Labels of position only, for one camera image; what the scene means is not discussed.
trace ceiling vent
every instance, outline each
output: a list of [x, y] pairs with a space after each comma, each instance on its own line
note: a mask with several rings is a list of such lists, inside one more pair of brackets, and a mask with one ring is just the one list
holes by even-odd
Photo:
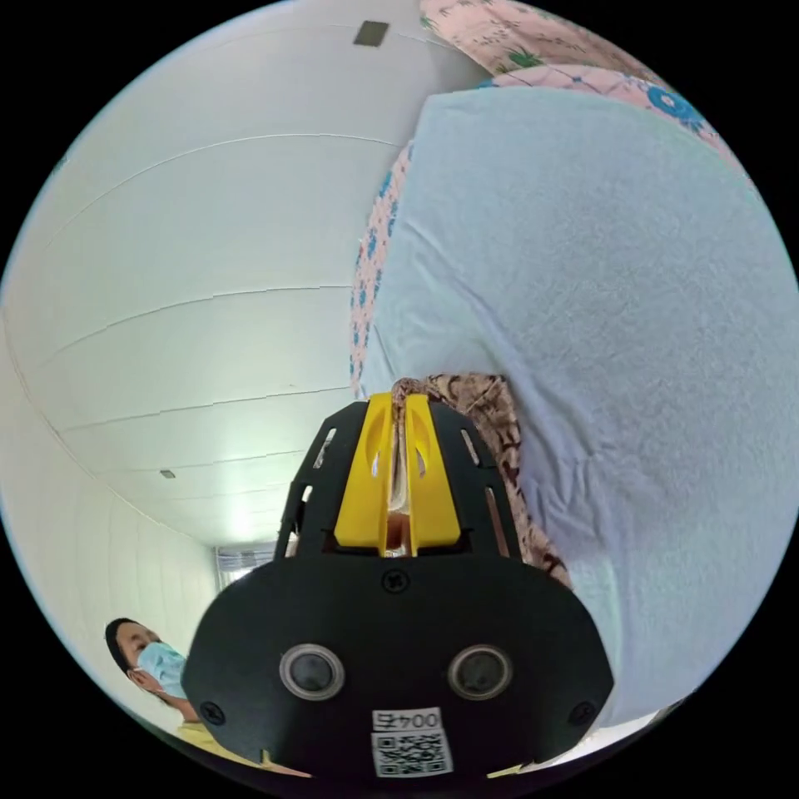
[[362, 47], [379, 47], [383, 43], [385, 32], [388, 29], [387, 22], [369, 22], [367, 20], [360, 26], [353, 44], [359, 44]]

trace ceiling panel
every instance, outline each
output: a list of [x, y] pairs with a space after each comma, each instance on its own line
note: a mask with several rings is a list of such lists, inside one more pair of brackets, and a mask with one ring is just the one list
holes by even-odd
[[190, 499], [140, 499], [136, 506], [154, 519], [163, 519], [165, 524], [175, 519], [236, 519], [252, 514], [266, 514], [270, 519], [279, 519], [288, 491], [289, 486], [284, 484], [243, 494], [218, 494]]
[[305, 451], [324, 419], [352, 399], [349, 388], [266, 397], [75, 428], [61, 437], [93, 473], [180, 468]]
[[[138, 504], [141, 499], [242, 494], [283, 484], [286, 475], [293, 479], [304, 457], [305, 451], [299, 450], [200, 466], [173, 466], [174, 479], [165, 479], [159, 469], [101, 472], [98, 477], [133, 504]], [[171, 466], [163, 464], [161, 468], [169, 469]]]
[[302, 0], [278, 2], [269, 11], [259, 9], [252, 14], [220, 25], [196, 42], [196, 47], [214, 47], [233, 38], [274, 32], [286, 29], [346, 25], [359, 27], [366, 20], [389, 22], [391, 31], [420, 41], [437, 42], [440, 47], [451, 47], [433, 33], [419, 25], [419, 0]]
[[211, 547], [272, 541], [280, 531], [280, 515], [253, 514], [233, 519], [175, 519], [168, 525]]
[[56, 430], [344, 388], [349, 296], [267, 291], [172, 306], [69, 347], [28, 371], [28, 388]]
[[391, 29], [378, 48], [353, 45], [359, 25], [254, 31], [165, 58], [72, 145], [30, 220], [27, 256], [98, 197], [181, 154], [297, 134], [403, 146], [426, 97], [472, 88], [487, 75], [463, 53], [426, 41], [418, 23], [416, 35]]
[[[26, 279], [8, 317], [23, 370], [108, 325], [179, 303], [349, 285], [394, 153], [351, 139], [258, 139], [192, 153], [119, 186], [17, 266]], [[347, 300], [338, 298], [338, 316]], [[300, 313], [291, 335], [315, 319], [316, 308], [292, 305], [301, 301], [313, 302], [285, 299]]]

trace qr code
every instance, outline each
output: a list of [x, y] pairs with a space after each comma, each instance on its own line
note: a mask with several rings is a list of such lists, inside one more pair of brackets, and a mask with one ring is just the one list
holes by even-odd
[[452, 771], [442, 730], [375, 733], [372, 736], [378, 777], [427, 777]]

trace face mask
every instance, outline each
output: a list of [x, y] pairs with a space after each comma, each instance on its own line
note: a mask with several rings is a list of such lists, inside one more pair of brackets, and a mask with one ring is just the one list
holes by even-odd
[[165, 643], [150, 643], [139, 655], [136, 671], [145, 672], [158, 681], [161, 690], [170, 697], [186, 699], [181, 686], [186, 659]]

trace hair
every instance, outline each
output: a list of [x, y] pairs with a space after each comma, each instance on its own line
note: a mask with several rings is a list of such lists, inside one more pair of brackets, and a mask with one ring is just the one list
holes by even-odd
[[[127, 661], [125, 657], [125, 653], [122, 651], [122, 647], [119, 645], [119, 641], [117, 641], [117, 633], [119, 633], [119, 628], [122, 624], [138, 624], [139, 622], [134, 622], [132, 618], [115, 618], [112, 622], [109, 622], [106, 625], [106, 646], [108, 647], [108, 652], [111, 653], [111, 657], [114, 659], [114, 663], [122, 670], [122, 673], [127, 677], [128, 672], [131, 671], [131, 664]], [[163, 704], [167, 705], [168, 707], [172, 707], [172, 705], [164, 698], [158, 696], [157, 693], [154, 693], [153, 696]]]

